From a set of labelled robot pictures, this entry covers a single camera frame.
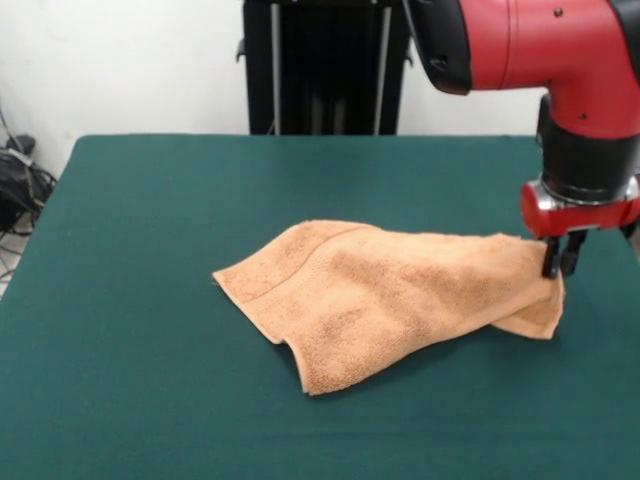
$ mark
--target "black metal stand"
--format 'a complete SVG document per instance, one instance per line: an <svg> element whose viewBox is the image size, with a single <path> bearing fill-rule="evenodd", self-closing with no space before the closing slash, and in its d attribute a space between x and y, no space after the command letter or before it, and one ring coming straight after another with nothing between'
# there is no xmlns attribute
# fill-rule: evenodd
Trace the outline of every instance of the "black metal stand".
<svg viewBox="0 0 640 480"><path fill-rule="evenodd" d="M245 0L244 34L251 134L396 134L401 0Z"/></svg>

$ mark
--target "floor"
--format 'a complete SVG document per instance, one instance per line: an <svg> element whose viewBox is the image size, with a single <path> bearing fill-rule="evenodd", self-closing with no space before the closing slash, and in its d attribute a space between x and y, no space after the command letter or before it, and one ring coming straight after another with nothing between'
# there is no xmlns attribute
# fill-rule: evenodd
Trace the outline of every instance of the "floor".
<svg viewBox="0 0 640 480"><path fill-rule="evenodd" d="M27 241L24 237L7 235L0 241L0 299L11 281L11 271L18 266Z"/></svg>

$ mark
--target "towel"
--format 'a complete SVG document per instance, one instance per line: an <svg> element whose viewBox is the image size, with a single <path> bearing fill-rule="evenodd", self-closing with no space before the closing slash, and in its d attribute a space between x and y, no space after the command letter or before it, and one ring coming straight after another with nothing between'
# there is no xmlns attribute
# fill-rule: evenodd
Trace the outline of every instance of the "towel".
<svg viewBox="0 0 640 480"><path fill-rule="evenodd" d="M269 341L289 346L303 392L320 395L489 325L551 339L564 285L541 276L544 255L544 243L502 233L312 220L213 278Z"/></svg>

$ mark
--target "metal rod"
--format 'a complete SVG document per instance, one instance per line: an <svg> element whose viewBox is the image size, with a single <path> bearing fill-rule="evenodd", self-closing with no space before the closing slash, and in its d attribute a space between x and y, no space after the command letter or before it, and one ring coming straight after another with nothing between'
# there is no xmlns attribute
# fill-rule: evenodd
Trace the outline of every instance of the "metal rod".
<svg viewBox="0 0 640 480"><path fill-rule="evenodd" d="M280 5L274 3L271 5L271 56L273 58L273 123L275 134L282 133L281 118L281 64L282 64L282 48L281 48L281 11Z"/></svg>
<svg viewBox="0 0 640 480"><path fill-rule="evenodd" d="M322 135L324 105L322 104L322 98L320 98L320 95L315 92L311 95L311 135Z"/></svg>
<svg viewBox="0 0 640 480"><path fill-rule="evenodd" d="M376 113L373 125L375 135L380 135L382 120L382 99L384 97L384 80L387 71L387 55L389 52L389 35L391 32L391 7L385 7L382 18L382 40L380 42L380 63L378 64L378 88L376 91Z"/></svg>
<svg viewBox="0 0 640 480"><path fill-rule="evenodd" d="M333 114L333 133L335 135L344 134L344 124L347 117L347 101L345 98L339 98L334 103Z"/></svg>

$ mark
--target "green tablecloth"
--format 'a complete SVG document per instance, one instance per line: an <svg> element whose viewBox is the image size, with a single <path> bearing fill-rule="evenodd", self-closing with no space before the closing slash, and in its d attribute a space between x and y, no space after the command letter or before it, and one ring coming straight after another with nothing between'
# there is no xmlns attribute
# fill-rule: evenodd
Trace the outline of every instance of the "green tablecloth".
<svg viewBox="0 0 640 480"><path fill-rule="evenodd" d="M551 342L487 328L301 393L211 272L305 219L526 234L528 138L84 138L0 303L0 479L640 478L640 269L591 235Z"/></svg>

